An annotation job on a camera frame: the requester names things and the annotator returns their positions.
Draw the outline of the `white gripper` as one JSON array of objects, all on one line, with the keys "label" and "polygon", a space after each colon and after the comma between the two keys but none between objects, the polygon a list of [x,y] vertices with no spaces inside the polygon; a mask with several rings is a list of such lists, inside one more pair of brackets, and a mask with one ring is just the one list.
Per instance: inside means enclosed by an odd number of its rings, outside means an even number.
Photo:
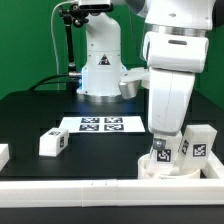
[{"label": "white gripper", "polygon": [[148,129],[153,136],[153,149],[164,150],[167,136],[180,131],[195,82],[195,74],[150,70]]}]

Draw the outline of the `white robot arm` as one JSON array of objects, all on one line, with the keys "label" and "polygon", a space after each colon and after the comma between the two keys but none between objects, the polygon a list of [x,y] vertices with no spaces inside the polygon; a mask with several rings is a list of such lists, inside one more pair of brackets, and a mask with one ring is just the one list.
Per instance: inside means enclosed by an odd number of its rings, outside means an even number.
[{"label": "white robot arm", "polygon": [[[163,150],[180,132],[195,82],[203,71],[217,0],[79,0],[87,18],[87,62],[79,92],[92,100],[133,98],[149,90],[148,130],[153,148]],[[126,4],[144,19],[144,68],[128,70],[120,56],[120,26],[106,15]]]}]

